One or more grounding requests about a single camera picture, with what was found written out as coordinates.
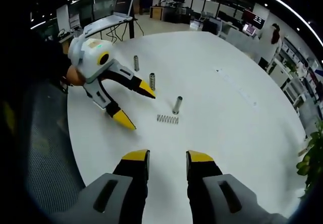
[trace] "ceiling light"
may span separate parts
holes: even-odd
[[[307,28],[313,33],[313,35],[317,38],[317,40],[319,41],[319,43],[321,44],[321,46],[323,47],[323,42],[320,39],[320,37],[317,35],[317,33],[313,30],[312,27],[310,27],[310,25],[296,12],[294,11],[289,5],[285,4],[284,2],[282,2],[281,0],[276,0],[278,3],[280,3],[281,5],[283,5],[284,7],[286,7],[287,9],[289,9],[295,16],[297,16],[306,26]]]
[[[35,26],[31,27],[30,29],[34,29],[34,28],[36,28],[37,26],[40,26],[40,25],[42,25],[42,24],[44,24],[44,23],[45,23],[45,21],[43,21],[43,22],[41,22],[41,23],[39,23],[39,24],[37,24],[37,25],[35,25]]]

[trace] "office chair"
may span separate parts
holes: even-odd
[[[48,214],[66,211],[85,188],[69,136],[67,95],[48,82],[36,85],[24,98],[22,114],[27,189]]]

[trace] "table surface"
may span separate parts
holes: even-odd
[[[292,201],[298,143],[305,136],[292,105],[254,61],[208,32],[172,32],[115,44],[116,59],[156,75],[156,99],[103,82],[137,130],[130,131],[99,109],[82,87],[70,87],[71,143],[85,185],[112,173],[127,152],[150,150],[148,198],[143,223],[192,223],[187,197],[186,151],[207,153],[223,173],[239,179],[269,212],[284,214]],[[179,124],[172,116],[183,97]]]

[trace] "metal spring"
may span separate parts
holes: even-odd
[[[139,59],[138,59],[138,56],[134,56],[133,57],[133,63],[135,65],[135,71],[138,72],[139,71]]]
[[[177,125],[178,122],[179,122],[179,118],[178,117],[164,116],[164,115],[157,115],[157,121]]]
[[[154,73],[149,74],[149,86],[152,91],[155,91],[155,74]]]

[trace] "person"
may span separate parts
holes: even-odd
[[[307,75],[307,69],[309,68],[308,62],[305,62],[304,64],[302,62],[299,62],[296,65],[297,68],[297,75],[300,79],[303,79]]]
[[[258,34],[259,48],[258,56],[268,64],[272,62],[275,55],[280,52],[282,48],[282,40],[280,36],[280,27],[276,23],[270,27],[263,28]]]

